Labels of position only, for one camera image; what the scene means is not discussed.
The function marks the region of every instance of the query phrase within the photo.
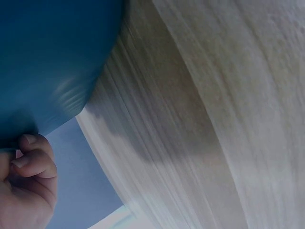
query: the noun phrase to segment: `wall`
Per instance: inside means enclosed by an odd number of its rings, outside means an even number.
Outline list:
[[[59,173],[58,205],[47,229],[87,229],[122,206],[75,119],[47,139]]]

